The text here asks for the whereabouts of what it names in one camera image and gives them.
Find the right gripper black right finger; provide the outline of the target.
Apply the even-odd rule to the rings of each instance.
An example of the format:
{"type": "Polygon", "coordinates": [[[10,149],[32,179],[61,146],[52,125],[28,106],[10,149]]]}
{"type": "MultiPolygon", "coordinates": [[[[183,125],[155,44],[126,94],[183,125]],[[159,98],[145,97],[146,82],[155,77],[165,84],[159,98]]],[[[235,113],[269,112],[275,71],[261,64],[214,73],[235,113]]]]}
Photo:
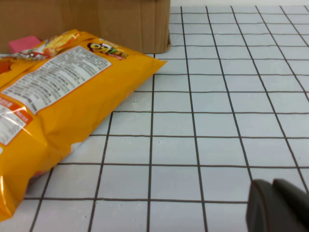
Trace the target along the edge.
{"type": "Polygon", "coordinates": [[[274,179],[274,189],[292,211],[295,221],[309,231],[309,194],[284,179],[274,179]]]}

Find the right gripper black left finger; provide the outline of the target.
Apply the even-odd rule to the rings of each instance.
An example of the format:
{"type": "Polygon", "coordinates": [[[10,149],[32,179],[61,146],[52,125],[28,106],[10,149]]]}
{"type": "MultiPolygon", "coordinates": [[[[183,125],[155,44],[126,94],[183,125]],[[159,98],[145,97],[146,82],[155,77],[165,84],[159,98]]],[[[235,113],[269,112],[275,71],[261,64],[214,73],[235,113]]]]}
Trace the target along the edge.
{"type": "Polygon", "coordinates": [[[246,222],[250,232],[293,232],[297,229],[289,206],[264,180],[251,183],[246,222]]]}

